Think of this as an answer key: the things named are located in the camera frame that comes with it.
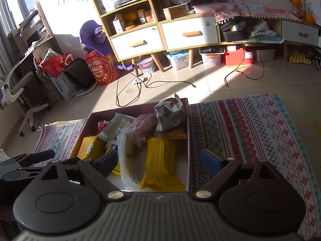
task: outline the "tile floor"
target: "tile floor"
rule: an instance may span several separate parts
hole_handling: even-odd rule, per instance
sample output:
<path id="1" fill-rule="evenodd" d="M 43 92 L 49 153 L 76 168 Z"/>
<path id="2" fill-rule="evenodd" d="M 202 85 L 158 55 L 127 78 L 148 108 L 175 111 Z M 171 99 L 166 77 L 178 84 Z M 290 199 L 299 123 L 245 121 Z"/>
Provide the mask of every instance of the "tile floor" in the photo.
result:
<path id="1" fill-rule="evenodd" d="M 311 160 L 312 168 L 321 185 L 321 72 L 311 65 L 291 64 L 282 58 L 266 62 L 264 77 L 260 80 L 250 80 L 241 73 L 233 73 L 228 77 L 229 87 L 224 84 L 224 77 L 232 71 L 225 66 L 204 67 L 196 64 L 193 69 L 185 68 L 175 72 L 166 68 L 166 72 L 154 73 L 149 83 L 154 81 L 189 81 L 196 88 L 187 83 L 152 84 L 142 88 L 138 101 L 133 104 L 156 102 L 173 96 L 176 92 L 181 98 L 188 98 L 190 104 L 207 102 L 251 94 L 270 93 L 281 96 L 288 109 L 296 128 L 301 135 Z M 262 64 L 256 63 L 243 68 L 244 72 L 253 78 L 259 78 L 263 73 Z M 119 80 L 120 92 L 130 83 L 133 75 L 125 74 Z M 68 121 L 87 118 L 91 112 L 118 108 L 116 105 L 117 82 L 107 86 L 98 86 L 94 91 L 70 100 L 61 100 L 52 106 L 50 112 L 39 113 L 36 126 L 42 126 L 55 121 Z M 130 84 L 119 95 L 121 105 L 126 105 L 138 94 L 137 85 Z M 25 136 L 12 134 L 11 141 L 4 146 L 6 154 L 14 156 L 20 153 L 32 153 L 40 132 L 31 132 L 25 128 Z"/>

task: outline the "red bucket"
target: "red bucket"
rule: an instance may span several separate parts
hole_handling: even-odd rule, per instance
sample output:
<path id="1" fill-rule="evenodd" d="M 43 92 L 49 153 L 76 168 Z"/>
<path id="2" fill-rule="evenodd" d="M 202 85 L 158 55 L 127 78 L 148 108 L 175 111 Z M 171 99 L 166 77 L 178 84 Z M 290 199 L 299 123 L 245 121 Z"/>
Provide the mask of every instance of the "red bucket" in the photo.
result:
<path id="1" fill-rule="evenodd" d="M 104 86 L 119 78 L 118 62 L 114 53 L 102 56 L 97 51 L 83 55 L 99 85 Z"/>

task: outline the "drawer handle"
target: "drawer handle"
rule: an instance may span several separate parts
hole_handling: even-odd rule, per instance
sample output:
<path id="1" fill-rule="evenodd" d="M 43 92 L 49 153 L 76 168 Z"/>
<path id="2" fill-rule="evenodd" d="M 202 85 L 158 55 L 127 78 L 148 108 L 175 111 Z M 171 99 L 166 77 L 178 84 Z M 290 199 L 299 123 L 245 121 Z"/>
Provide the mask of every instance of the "drawer handle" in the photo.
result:
<path id="1" fill-rule="evenodd" d="M 188 33 L 182 33 L 185 37 L 194 37 L 194 36 L 202 36 L 203 33 L 201 31 L 195 31 L 195 32 L 188 32 Z"/>
<path id="2" fill-rule="evenodd" d="M 299 35 L 304 38 L 309 38 L 309 35 L 307 33 L 301 33 L 299 32 Z"/>
<path id="3" fill-rule="evenodd" d="M 128 45 L 128 47 L 135 48 L 135 47 L 146 45 L 146 44 L 147 44 L 147 41 L 142 40 L 142 41 L 139 41 L 139 42 L 131 43 L 131 44 Z"/>

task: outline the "white drawer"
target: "white drawer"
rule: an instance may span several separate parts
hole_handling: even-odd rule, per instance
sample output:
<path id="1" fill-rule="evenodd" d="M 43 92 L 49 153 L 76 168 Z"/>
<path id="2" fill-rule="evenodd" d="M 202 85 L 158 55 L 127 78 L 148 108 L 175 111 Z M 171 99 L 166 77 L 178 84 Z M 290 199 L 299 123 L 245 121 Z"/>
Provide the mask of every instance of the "white drawer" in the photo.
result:
<path id="1" fill-rule="evenodd" d="M 218 43 L 215 17 L 201 17 L 163 23 L 169 50 Z"/>
<path id="2" fill-rule="evenodd" d="M 157 26 L 146 27 L 111 39 L 120 60 L 164 50 Z"/>
<path id="3" fill-rule="evenodd" d="M 318 44 L 319 30 L 300 23 L 283 21 L 282 35 L 286 41 Z"/>

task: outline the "cabinet leg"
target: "cabinet leg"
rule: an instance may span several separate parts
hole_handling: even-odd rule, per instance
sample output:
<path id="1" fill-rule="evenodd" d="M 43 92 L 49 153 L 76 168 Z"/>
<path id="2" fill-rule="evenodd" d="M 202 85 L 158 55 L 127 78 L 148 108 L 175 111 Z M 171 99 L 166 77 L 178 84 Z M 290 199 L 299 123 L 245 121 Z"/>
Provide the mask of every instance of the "cabinet leg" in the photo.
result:
<path id="1" fill-rule="evenodd" d="M 284 48 L 284 60 L 287 62 L 288 61 L 288 45 L 284 44 L 283 48 Z"/>
<path id="2" fill-rule="evenodd" d="M 152 56 L 154 62 L 156 63 L 157 67 L 159 68 L 159 70 L 161 72 L 164 72 L 165 70 L 163 68 L 163 65 L 160 63 L 160 61 L 159 61 L 158 57 L 156 56 L 156 54 L 151 54 L 151 56 Z"/>
<path id="3" fill-rule="evenodd" d="M 135 74 L 136 77 L 138 77 L 138 65 L 137 65 L 137 62 L 136 62 L 135 58 L 132 59 L 132 64 L 135 65 L 134 74 Z"/>
<path id="4" fill-rule="evenodd" d="M 193 60 L 194 60 L 194 50 L 189 49 L 188 50 L 188 66 L 190 68 L 193 68 Z"/>

